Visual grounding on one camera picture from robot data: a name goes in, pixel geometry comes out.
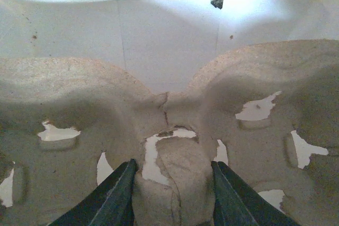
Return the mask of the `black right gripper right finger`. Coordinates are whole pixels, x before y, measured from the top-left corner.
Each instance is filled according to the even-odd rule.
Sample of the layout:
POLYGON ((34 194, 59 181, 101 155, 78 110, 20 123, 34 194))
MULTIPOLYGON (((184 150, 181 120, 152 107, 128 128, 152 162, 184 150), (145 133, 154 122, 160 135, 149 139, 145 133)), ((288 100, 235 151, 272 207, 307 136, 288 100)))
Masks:
POLYGON ((298 225, 243 181, 222 161, 212 161, 214 225, 298 225))

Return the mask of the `brown paper takeout bag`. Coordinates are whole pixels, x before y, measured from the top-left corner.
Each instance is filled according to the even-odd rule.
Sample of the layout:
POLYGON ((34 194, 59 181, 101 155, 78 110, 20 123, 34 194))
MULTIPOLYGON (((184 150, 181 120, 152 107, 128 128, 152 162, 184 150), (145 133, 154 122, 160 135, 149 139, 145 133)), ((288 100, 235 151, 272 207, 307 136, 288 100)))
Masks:
POLYGON ((1 0, 1 55, 87 57, 154 93, 249 44, 338 39, 338 0, 1 0))

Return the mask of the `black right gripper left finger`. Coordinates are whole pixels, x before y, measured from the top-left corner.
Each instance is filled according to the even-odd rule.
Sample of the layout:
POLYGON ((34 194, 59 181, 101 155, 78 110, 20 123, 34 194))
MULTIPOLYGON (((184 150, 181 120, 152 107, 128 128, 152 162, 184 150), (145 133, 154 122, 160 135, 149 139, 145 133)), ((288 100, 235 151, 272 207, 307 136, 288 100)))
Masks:
POLYGON ((137 169, 134 159, 122 163, 84 200, 51 225, 133 225, 132 189, 137 169))

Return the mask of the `brown pulp cup carrier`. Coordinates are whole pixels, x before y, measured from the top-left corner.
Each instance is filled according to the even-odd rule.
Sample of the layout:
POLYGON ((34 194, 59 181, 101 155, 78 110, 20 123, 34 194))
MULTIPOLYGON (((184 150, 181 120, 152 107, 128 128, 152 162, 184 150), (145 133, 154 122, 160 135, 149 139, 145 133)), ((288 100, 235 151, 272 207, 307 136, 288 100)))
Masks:
POLYGON ((1 225, 51 225, 131 159, 133 225, 214 225, 212 161, 298 225, 338 225, 338 41, 230 51, 159 95, 99 60, 1 59, 1 225))

